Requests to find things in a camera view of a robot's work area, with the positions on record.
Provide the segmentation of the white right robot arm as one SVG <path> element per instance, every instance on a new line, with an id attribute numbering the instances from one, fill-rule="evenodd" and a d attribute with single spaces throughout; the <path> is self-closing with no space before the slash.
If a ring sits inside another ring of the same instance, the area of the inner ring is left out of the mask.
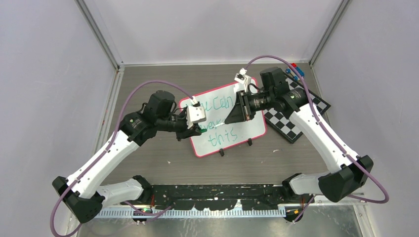
<path id="1" fill-rule="evenodd" d="M 237 90 L 235 104 L 225 119 L 225 124 L 248 122 L 258 111 L 274 109 L 295 125 L 311 142 L 328 169 L 325 173 L 306 175 L 296 173 L 282 182 L 282 196 L 287 202 L 296 202 L 301 195 L 324 195 L 332 202 L 362 187 L 373 167 L 369 156 L 360 157 L 352 149 L 343 151 L 342 140 L 330 131 L 329 125 L 312 104 L 308 92 L 302 87 L 291 89 L 287 75 L 278 67 L 260 72 L 262 88 L 252 93 L 251 77 L 242 68 L 235 81 L 244 89 Z"/>

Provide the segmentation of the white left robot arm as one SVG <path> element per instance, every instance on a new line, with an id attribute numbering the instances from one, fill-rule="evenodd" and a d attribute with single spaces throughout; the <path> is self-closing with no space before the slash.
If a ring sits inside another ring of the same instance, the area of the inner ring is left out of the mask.
<path id="1" fill-rule="evenodd" d="M 200 136 L 199 123 L 206 121 L 203 106 L 195 98 L 176 114 L 175 97 L 156 91 L 139 111 L 125 115 L 106 144 L 78 171 L 52 182 L 62 201 L 82 224 L 92 220 L 110 205 L 135 200 L 147 204 L 153 196 L 151 184 L 136 175 L 125 182 L 103 185 L 104 179 L 131 153 L 159 131 L 174 132 L 181 141 Z"/>

